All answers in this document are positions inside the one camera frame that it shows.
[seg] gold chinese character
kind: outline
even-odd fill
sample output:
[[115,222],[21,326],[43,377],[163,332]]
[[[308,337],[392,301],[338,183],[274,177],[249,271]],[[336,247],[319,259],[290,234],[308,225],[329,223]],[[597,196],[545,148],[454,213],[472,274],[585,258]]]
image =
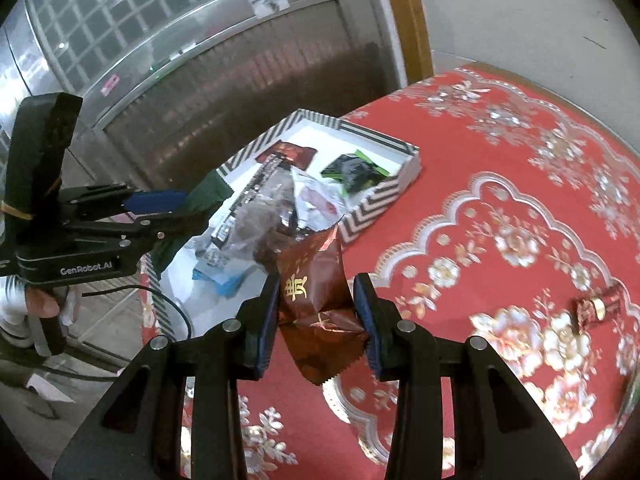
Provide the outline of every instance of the gold chinese character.
[[304,294],[306,298],[305,283],[306,276],[300,280],[299,278],[296,278],[295,274],[292,274],[284,286],[284,295],[291,296],[293,301],[296,301],[297,294]]

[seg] box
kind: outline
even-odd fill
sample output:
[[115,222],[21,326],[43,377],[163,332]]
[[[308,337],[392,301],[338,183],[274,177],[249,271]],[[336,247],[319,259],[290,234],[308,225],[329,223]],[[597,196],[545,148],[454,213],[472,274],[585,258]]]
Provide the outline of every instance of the box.
[[342,241],[353,242],[400,196],[420,173],[419,148],[342,119],[309,110],[297,110],[261,134],[218,168],[218,173],[234,193],[212,216],[209,226],[219,228],[229,215],[242,190],[260,164],[255,157],[278,140],[318,150],[306,172],[321,179],[322,171],[343,153],[364,152],[373,162],[389,172],[375,187],[363,191],[351,203],[350,211],[339,223]]

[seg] floral tablecloth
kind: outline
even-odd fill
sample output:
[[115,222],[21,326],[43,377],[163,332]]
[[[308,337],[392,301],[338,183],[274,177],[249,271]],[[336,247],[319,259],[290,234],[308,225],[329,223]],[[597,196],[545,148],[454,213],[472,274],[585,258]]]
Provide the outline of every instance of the floral tablecloth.
[[[486,338],[586,474],[624,424],[640,349],[634,156],[562,99],[480,64],[347,118],[420,146],[422,161],[418,180],[346,249],[347,275],[369,272],[380,296],[436,336]],[[614,282],[622,314],[577,334],[571,299]],[[398,384],[378,383],[364,360],[318,388],[278,336],[265,378],[239,389],[251,478],[383,478]],[[448,476],[446,382],[443,392]],[[187,403],[187,428],[190,413]]]

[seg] red snack package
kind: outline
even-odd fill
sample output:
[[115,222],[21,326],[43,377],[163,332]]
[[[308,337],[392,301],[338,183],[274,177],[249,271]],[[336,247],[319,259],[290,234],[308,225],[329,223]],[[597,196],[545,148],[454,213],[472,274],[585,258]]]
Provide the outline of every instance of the red snack package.
[[306,148],[292,144],[291,142],[284,142],[279,140],[273,146],[263,151],[260,155],[255,157],[255,161],[262,164],[271,153],[281,153],[287,161],[294,165],[296,168],[305,171],[311,164],[311,159],[318,152],[315,148]]
[[344,277],[338,227],[284,249],[277,264],[280,331],[300,373],[319,386],[361,357],[367,340]]
[[624,293],[619,283],[590,298],[576,300],[575,315],[578,320],[578,331],[582,333],[588,327],[616,316],[623,301]]

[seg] black device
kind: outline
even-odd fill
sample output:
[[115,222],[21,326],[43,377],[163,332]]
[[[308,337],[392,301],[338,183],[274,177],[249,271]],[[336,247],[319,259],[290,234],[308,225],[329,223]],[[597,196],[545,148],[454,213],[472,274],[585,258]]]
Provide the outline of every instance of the black device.
[[[442,476],[442,394],[450,377],[458,480],[578,480],[574,460],[529,393],[481,337],[436,338],[377,297],[368,274],[354,280],[369,333],[367,360],[380,381],[399,380],[398,414],[386,480]],[[78,429],[52,480],[180,478],[184,387],[195,377],[193,480],[245,480],[238,380],[269,365],[280,292],[270,274],[258,298],[204,336],[152,339]]]
[[[184,202],[183,192],[144,192],[126,184],[61,189],[63,157],[81,106],[81,98],[60,92],[27,97],[18,108],[2,202],[1,276],[17,274],[50,291],[130,276],[159,240],[207,227],[207,212],[170,212]],[[144,216],[132,223],[99,221],[131,212],[132,204]],[[64,351],[58,317],[30,316],[29,324],[40,355]]]

